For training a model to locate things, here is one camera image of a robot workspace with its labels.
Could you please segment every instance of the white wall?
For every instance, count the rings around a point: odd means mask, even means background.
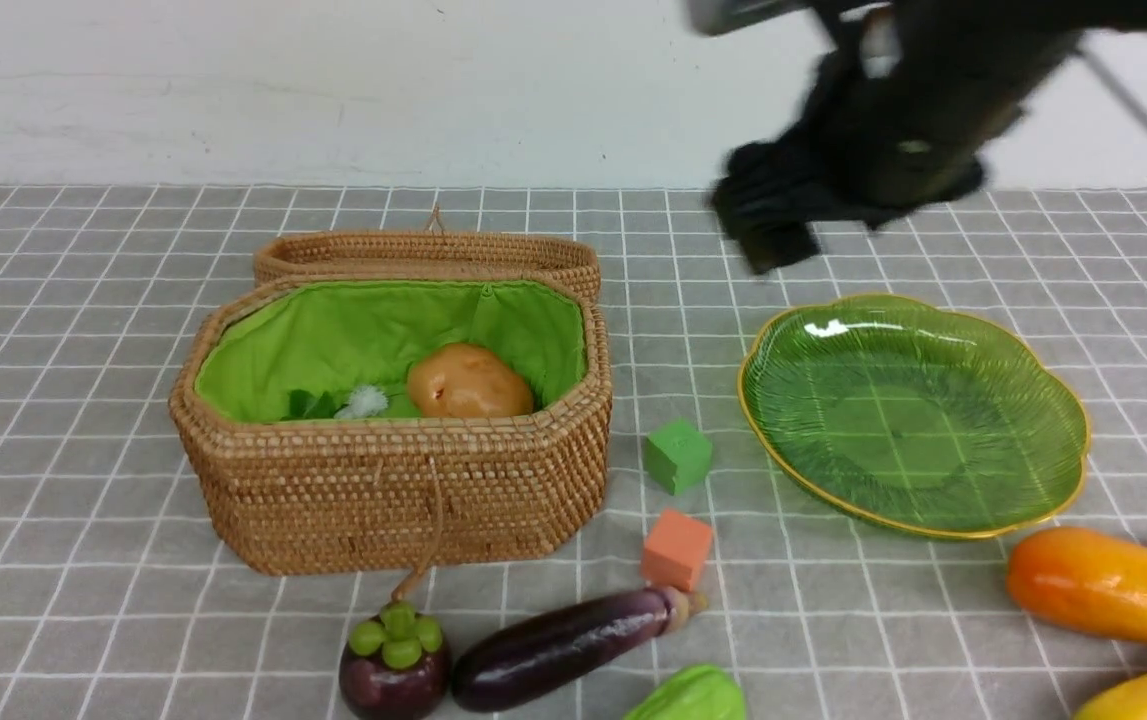
[[[806,15],[697,37],[681,0],[0,0],[0,182],[700,187],[825,47]],[[1147,38],[1099,47],[1147,100]],[[996,182],[1147,186],[1080,68],[1033,115]]]

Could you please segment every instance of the green block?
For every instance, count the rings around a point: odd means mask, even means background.
[[[649,433],[645,471],[670,495],[696,486],[711,471],[715,446],[687,420],[674,420]]]

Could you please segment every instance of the wicker basket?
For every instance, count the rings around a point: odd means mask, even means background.
[[[399,277],[440,281],[440,265]],[[531,279],[582,307],[587,370],[560,400],[521,418],[369,418],[239,424],[198,398],[198,368],[227,327],[318,281],[385,273],[284,275],[216,311],[198,329],[169,408],[218,537],[271,576],[532,559],[595,515],[608,478],[609,341],[599,307],[541,273]],[[429,551],[427,557],[423,551]]]
[[[414,261],[444,277],[491,268],[545,275],[591,302],[600,299],[600,260],[593,246],[531,234],[447,232],[438,208],[422,230],[294,234],[253,256],[258,284],[298,273],[400,272]]]

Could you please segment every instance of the chayote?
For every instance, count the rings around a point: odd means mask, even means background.
[[[746,720],[746,697],[724,670],[689,665],[622,720]]]

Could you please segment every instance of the plate gold rim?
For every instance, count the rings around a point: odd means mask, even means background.
[[[972,322],[990,324],[990,327],[997,329],[997,331],[999,332],[1006,334],[1006,336],[1015,341],[1022,349],[1029,352],[1030,357],[1033,358],[1036,365],[1039,365],[1040,371],[1043,371],[1045,375],[1048,375],[1050,378],[1053,378],[1053,382],[1056,382],[1060,386],[1062,386],[1062,389],[1066,389],[1067,394],[1071,397],[1071,400],[1075,401],[1077,409],[1080,410],[1080,415],[1084,416],[1085,437],[1084,441],[1082,441],[1082,448],[1084,449],[1080,452],[1079,456],[1080,478],[1076,482],[1075,491],[1071,492],[1071,495],[1067,496],[1066,501],[1059,504],[1056,509],[1044,512],[1044,515],[1036,516],[1036,518],[1032,518],[1030,521],[1021,521],[1020,523],[1012,523],[1008,525],[1004,525],[1004,527],[999,529],[973,530],[972,532],[953,532],[953,530],[920,527],[920,525],[902,523],[902,521],[884,518],[883,515],[877,515],[869,510],[864,510],[861,509],[861,507],[857,507],[856,504],[848,502],[842,496],[830,495],[829,492],[826,492],[820,487],[817,487],[812,480],[810,480],[806,477],[803,477],[803,474],[794,469],[794,465],[789,464],[789,462],[785,461],[785,457],[778,454],[777,448],[774,448],[773,445],[771,445],[771,443],[768,441],[768,438],[765,437],[764,430],[760,430],[760,424],[756,423],[755,416],[751,414],[750,407],[747,407],[747,400],[746,400],[747,366],[750,365],[751,360],[759,354],[760,345],[762,343],[764,343],[765,336],[768,336],[770,329],[773,328],[774,324],[778,324],[780,320],[791,314],[803,313],[803,311],[806,310],[819,310],[819,307],[828,307],[838,304],[838,302],[860,300],[864,299],[864,297],[869,297],[871,299],[885,299],[885,300],[894,299],[894,300],[913,302],[913,304],[929,307],[929,310],[938,311],[938,313],[942,313],[944,315],[957,315],[960,318],[965,318],[966,320],[970,320]],[[879,525],[884,525],[884,527],[898,529],[902,530],[902,532],[915,534],[915,537],[926,537],[934,539],[961,539],[961,541],[966,541],[966,539],[990,539],[990,538],[1006,537],[1006,534],[1015,532],[1015,530],[1029,529],[1032,527],[1033,525],[1045,523],[1045,521],[1056,518],[1056,516],[1061,515],[1067,509],[1070,509],[1070,507],[1075,504],[1077,500],[1079,500],[1082,493],[1084,493],[1086,484],[1089,484],[1089,452],[1091,451],[1091,445],[1093,445],[1093,418],[1089,415],[1089,410],[1085,409],[1084,401],[1080,400],[1080,397],[1077,396],[1077,393],[1072,391],[1072,389],[1068,386],[1068,384],[1066,384],[1066,381],[1063,381],[1056,374],[1050,371],[1048,366],[1044,365],[1044,361],[1040,360],[1039,354],[1036,354],[1035,350],[1031,349],[1030,345],[1027,345],[1025,341],[1022,341],[1022,338],[1019,337],[1015,332],[1009,331],[1008,328],[1002,327],[1002,324],[994,323],[992,322],[992,320],[988,320],[981,315],[974,315],[972,313],[961,313],[961,311],[958,310],[943,310],[942,307],[928,304],[928,302],[915,299],[915,297],[907,297],[905,295],[897,295],[892,292],[860,292],[856,295],[838,297],[837,299],[832,302],[817,302],[816,304],[798,305],[796,307],[788,307],[788,310],[780,311],[780,313],[778,313],[777,315],[771,318],[766,323],[764,323],[764,327],[760,328],[760,331],[756,334],[755,342],[751,343],[751,350],[747,351],[746,357],[743,357],[742,359],[742,363],[738,367],[738,405],[742,407],[742,415],[746,416],[747,424],[751,425],[751,430],[752,432],[755,432],[756,438],[759,438],[760,446],[764,446],[764,449],[768,452],[768,455],[773,457],[773,461],[778,463],[779,468],[782,468],[786,474],[790,475],[794,480],[796,480],[803,488],[811,492],[812,495],[820,498],[820,500],[825,502],[829,502],[838,507],[838,509],[856,515],[858,516],[858,518],[871,521],[871,523],[875,523]]]

